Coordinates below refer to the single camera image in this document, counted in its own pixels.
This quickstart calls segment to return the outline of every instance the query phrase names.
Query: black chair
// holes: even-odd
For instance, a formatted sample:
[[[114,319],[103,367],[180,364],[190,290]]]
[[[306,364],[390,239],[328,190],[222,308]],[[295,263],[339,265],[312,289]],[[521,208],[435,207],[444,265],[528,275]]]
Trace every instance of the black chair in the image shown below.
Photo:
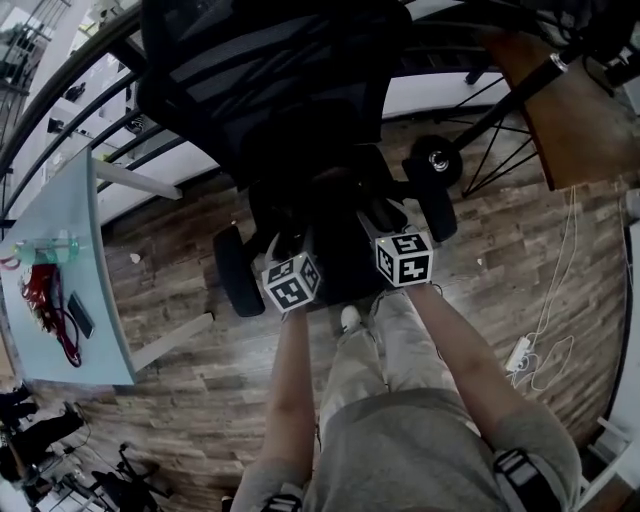
[[[251,262],[278,233],[280,259],[312,239],[328,304],[383,287],[363,216],[381,233],[401,232],[397,206],[413,197],[436,241],[455,233],[446,186],[461,162],[436,169],[412,155],[409,182],[396,182],[372,145],[410,29],[397,0],[142,1],[150,68],[140,108],[249,189],[253,237],[243,243],[232,226],[214,241],[239,315],[264,311]]]
[[[139,475],[124,454],[126,450],[127,445],[123,444],[118,451],[122,459],[117,466],[120,476],[112,472],[93,471],[91,474],[96,479],[96,484],[91,487],[91,490],[95,491],[96,488],[102,487],[113,504],[120,509],[120,512],[145,512],[147,510],[155,512],[160,510],[151,493],[168,499],[173,495],[173,491],[171,489],[161,491],[146,482],[147,478],[156,474],[160,467],[156,466],[151,471]]]

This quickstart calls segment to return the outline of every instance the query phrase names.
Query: person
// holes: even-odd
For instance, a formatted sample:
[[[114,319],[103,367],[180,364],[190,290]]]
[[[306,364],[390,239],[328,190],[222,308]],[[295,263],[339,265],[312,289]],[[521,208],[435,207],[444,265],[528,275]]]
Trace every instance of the person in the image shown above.
[[[38,412],[34,403],[23,404],[31,397],[29,389],[22,384],[17,391],[0,394],[0,421],[11,430],[20,426],[20,420]]]
[[[307,315],[303,308],[286,315],[262,450],[244,472],[233,512],[572,507],[580,460],[571,437],[544,405],[509,384],[489,345],[432,285],[384,292],[370,318],[371,331],[355,308],[343,311],[344,335],[320,407],[321,450],[312,476],[316,429]],[[386,350],[386,382],[377,342]],[[504,454],[535,462],[557,506],[514,504],[514,488],[510,494],[499,473],[515,459]]]
[[[24,432],[15,434],[7,446],[0,448],[0,475],[12,483],[33,478],[33,468],[49,458],[52,443],[72,434],[84,425],[84,420],[70,404],[65,404],[62,416],[43,420]]]

